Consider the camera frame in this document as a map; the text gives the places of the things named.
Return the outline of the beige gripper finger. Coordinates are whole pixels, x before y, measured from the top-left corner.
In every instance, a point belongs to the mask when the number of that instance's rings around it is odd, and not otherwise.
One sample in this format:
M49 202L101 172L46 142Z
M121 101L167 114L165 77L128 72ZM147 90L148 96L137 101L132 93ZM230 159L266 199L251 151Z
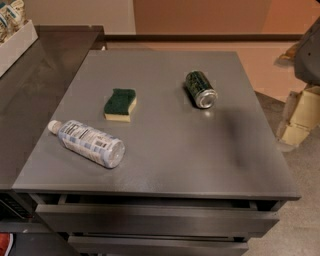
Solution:
M300 145L310 134L310 128L298 120L282 120L277 129L277 138L288 145Z
M291 91L285 103L284 120L290 125L315 128L320 123L320 87Z

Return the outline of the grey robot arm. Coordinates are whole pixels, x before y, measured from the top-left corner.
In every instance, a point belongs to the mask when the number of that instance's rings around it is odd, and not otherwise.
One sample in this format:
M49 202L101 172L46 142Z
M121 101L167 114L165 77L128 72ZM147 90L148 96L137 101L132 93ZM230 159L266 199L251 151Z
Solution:
M320 124L320 17L279 59L291 61L295 77L306 83L301 92L288 95L276 132L279 149L289 152Z

